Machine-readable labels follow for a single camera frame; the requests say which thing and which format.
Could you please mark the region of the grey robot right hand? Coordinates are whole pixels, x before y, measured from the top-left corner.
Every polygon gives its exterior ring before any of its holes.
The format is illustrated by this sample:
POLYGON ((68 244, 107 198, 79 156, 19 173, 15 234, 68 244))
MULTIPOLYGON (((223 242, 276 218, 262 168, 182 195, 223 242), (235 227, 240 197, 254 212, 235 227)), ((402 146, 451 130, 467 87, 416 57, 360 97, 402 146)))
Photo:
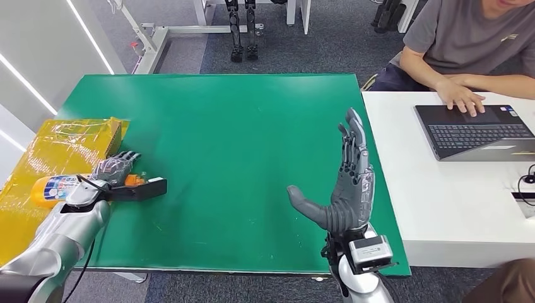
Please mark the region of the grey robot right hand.
POLYGON ((294 209, 330 233, 343 233, 366 226, 373 206, 375 173, 369 161, 363 122, 355 109, 348 109, 349 128, 338 125, 342 133, 342 161, 331 194, 331 202, 321 206, 307 199, 294 185, 286 188, 294 209))

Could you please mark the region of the person's left hand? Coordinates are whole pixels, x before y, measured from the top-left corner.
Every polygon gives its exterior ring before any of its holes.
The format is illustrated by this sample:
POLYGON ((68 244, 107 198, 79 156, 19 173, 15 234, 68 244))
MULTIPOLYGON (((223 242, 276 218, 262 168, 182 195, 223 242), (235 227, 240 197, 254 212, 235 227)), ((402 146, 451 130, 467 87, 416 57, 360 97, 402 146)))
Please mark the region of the person's left hand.
POLYGON ((471 74, 445 74, 450 81, 462 86, 469 86, 472 75, 471 74))

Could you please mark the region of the person's right hand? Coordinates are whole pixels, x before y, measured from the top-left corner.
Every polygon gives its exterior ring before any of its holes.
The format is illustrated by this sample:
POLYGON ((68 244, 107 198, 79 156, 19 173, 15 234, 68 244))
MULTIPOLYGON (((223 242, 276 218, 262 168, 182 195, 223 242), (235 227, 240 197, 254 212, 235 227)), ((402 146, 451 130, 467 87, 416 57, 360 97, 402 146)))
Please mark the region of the person's right hand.
POLYGON ((482 103, 485 98, 452 80, 439 82, 434 90, 449 110, 457 107, 460 112, 468 113, 471 117, 476 117, 478 113, 485 113, 482 103))

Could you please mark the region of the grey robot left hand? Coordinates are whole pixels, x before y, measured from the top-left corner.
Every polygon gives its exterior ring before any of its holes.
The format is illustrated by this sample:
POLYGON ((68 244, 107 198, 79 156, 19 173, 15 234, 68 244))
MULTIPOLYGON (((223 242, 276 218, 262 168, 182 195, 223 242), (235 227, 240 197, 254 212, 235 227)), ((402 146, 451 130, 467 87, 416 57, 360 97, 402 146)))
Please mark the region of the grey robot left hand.
POLYGON ((140 153, 132 150, 121 151, 99 162, 91 176, 94 180, 103 180, 113 187, 123 186, 132 171, 134 162, 140 156, 140 153))

